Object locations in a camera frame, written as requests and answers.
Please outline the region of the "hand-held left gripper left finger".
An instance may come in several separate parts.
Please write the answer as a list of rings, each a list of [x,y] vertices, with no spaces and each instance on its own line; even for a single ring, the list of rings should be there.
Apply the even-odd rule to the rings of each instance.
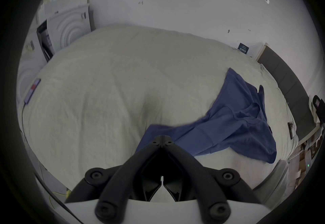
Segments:
[[[102,223],[122,223],[129,199],[149,202],[162,185],[163,136],[135,153],[123,165],[89,169],[65,203],[98,199],[94,213]]]

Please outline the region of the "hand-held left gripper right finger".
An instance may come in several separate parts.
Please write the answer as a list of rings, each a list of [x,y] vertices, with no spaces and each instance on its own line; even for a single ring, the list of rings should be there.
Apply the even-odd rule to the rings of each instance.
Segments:
[[[228,201],[261,204],[237,171],[204,167],[169,136],[162,136],[162,175],[176,202],[197,201],[203,223],[225,223],[235,212]]]

